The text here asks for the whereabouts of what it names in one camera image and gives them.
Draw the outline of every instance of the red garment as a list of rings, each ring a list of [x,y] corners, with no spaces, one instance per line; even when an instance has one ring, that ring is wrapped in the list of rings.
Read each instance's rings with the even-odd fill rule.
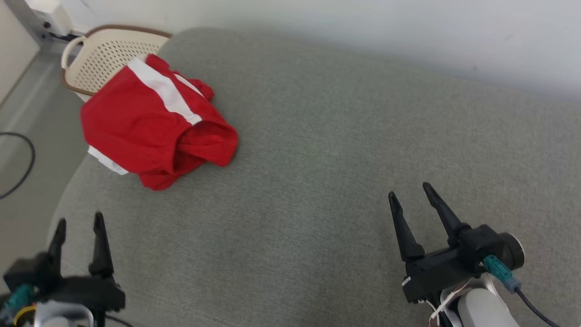
[[[213,96],[155,55],[145,63],[136,58],[81,109],[85,139],[139,174],[144,186],[166,189],[206,161],[225,166],[232,158],[238,135],[210,103]]]

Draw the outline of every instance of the metal frame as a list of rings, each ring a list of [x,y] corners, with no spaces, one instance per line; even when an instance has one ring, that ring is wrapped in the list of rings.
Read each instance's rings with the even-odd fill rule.
[[[28,6],[25,0],[4,0],[8,8],[14,13],[18,21],[28,31],[30,36],[40,47],[41,52],[50,51],[53,39],[44,28],[42,21]]]

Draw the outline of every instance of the gray fabric tablecloth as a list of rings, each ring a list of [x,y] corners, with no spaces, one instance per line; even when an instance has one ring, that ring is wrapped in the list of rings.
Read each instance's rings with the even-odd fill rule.
[[[401,290],[387,195],[436,250],[446,236],[429,181],[463,221],[516,235],[525,294],[562,326],[581,324],[578,103],[214,29],[178,34],[160,56],[214,89],[240,144],[229,166],[160,192],[85,159],[55,214],[69,223],[63,272],[86,273],[102,211],[122,317],[425,326],[430,308]],[[521,326],[543,325],[501,294]]]

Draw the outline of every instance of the teal connector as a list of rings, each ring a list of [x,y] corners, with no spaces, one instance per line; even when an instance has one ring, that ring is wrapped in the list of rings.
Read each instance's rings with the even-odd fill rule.
[[[508,269],[508,267],[506,267],[495,255],[489,255],[484,258],[484,268],[491,275],[500,280],[510,293],[515,293],[514,289],[522,285],[521,281],[514,278],[512,276],[512,271],[510,271],[510,269]]]
[[[4,302],[4,308],[15,315],[22,307],[26,307],[33,302],[34,290],[28,284],[19,286],[10,298]]]

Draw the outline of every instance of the beige plastic basket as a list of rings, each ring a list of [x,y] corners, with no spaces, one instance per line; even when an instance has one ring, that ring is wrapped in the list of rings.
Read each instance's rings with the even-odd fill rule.
[[[138,55],[155,54],[171,34],[134,26],[105,25],[67,44],[60,65],[64,86],[87,102],[127,62]],[[81,51],[67,64],[73,48]]]

